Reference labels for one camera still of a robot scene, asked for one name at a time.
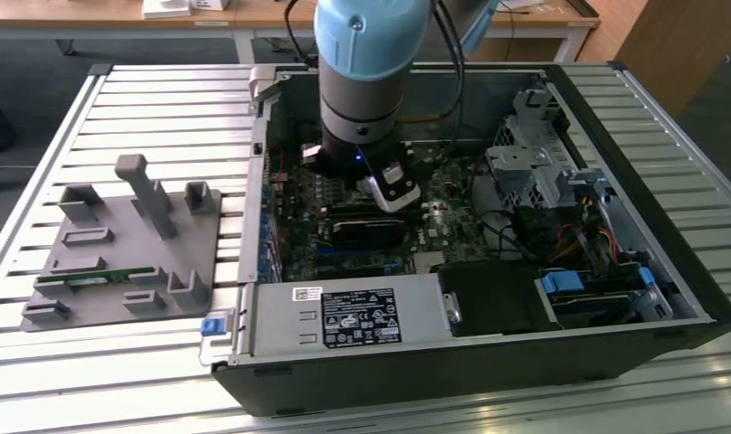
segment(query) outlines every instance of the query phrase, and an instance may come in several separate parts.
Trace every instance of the gray carpet floor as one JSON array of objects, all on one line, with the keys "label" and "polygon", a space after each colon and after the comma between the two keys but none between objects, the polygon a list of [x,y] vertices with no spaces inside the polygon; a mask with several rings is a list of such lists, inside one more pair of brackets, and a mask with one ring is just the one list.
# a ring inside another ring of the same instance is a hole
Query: gray carpet floor
[{"label": "gray carpet floor", "polygon": [[[18,134],[0,153],[0,165],[38,163],[92,64],[237,61],[228,40],[77,41],[74,48],[77,55],[68,57],[53,41],[0,41],[0,106]],[[293,56],[256,41],[256,58],[289,62]],[[444,55],[426,52],[422,60],[444,60]],[[678,122],[731,179],[731,57]],[[28,169],[0,170],[0,230],[30,174]]]}]

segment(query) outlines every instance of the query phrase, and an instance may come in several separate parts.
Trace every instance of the wooden desk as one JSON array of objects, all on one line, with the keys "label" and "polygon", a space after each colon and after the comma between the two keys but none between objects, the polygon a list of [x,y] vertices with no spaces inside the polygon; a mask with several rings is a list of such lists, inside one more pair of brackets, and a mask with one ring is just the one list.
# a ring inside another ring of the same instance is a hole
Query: wooden desk
[{"label": "wooden desk", "polygon": [[[300,0],[291,14],[291,22],[297,37],[312,36],[312,20],[316,0]],[[283,13],[287,2],[243,2],[233,18],[235,32],[247,38],[285,37]],[[482,43],[487,51],[492,39],[556,39],[560,45],[554,48],[555,61],[574,61],[583,47],[588,31],[599,26],[599,19],[583,17],[567,0],[547,0],[543,6],[520,9],[530,14],[495,14],[491,27]]]},{"label": "wooden desk", "polygon": [[[241,63],[255,63],[252,40],[287,37],[287,2],[232,0],[225,11],[195,10],[192,16],[144,20],[141,0],[0,0],[0,39],[233,39]],[[316,0],[299,1],[292,14],[297,37],[312,36]],[[599,19],[584,18],[566,3],[548,0],[550,11],[515,15],[516,38],[560,39],[556,61],[572,61]],[[498,14],[487,38],[511,38],[511,17]]]}]

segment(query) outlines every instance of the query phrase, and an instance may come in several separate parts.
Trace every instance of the power supply label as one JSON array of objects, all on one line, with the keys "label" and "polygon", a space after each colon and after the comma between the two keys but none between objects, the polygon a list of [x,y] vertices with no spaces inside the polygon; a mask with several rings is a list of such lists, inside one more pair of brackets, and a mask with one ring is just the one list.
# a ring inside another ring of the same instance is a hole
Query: power supply label
[{"label": "power supply label", "polygon": [[328,348],[399,343],[392,288],[323,293],[321,335]]}]

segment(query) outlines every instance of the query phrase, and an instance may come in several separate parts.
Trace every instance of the metal bracket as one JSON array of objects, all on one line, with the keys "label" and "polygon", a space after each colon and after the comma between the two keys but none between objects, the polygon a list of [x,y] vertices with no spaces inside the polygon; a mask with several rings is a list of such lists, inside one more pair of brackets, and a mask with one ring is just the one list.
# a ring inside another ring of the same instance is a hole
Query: metal bracket
[{"label": "metal bracket", "polygon": [[249,98],[253,101],[263,101],[273,94],[279,89],[275,86],[277,69],[272,65],[259,65],[249,70],[249,80],[247,82],[247,88],[249,89]]},{"label": "metal bracket", "polygon": [[492,146],[486,155],[492,167],[499,170],[532,170],[551,164],[548,153],[528,146]]}]

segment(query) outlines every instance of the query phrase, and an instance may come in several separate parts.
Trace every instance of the gray plastic base plate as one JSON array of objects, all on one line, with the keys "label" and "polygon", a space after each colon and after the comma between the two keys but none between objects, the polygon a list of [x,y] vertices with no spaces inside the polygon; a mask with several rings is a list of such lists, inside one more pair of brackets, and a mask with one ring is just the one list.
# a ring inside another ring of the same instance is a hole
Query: gray plastic base plate
[{"label": "gray plastic base plate", "polygon": [[[177,235],[167,240],[137,212],[135,196],[105,198],[90,204],[96,221],[76,225],[66,218],[38,279],[56,276],[62,267],[69,273],[155,268],[156,276],[155,272],[136,276],[132,283],[107,284],[100,278],[68,284],[36,283],[21,329],[36,332],[204,316],[212,304],[220,225],[220,192],[212,190],[211,194],[215,210],[193,215],[184,193],[168,194]],[[107,236],[105,231],[89,228],[108,228],[111,233]],[[197,288],[187,288],[192,271],[199,277]]]}]

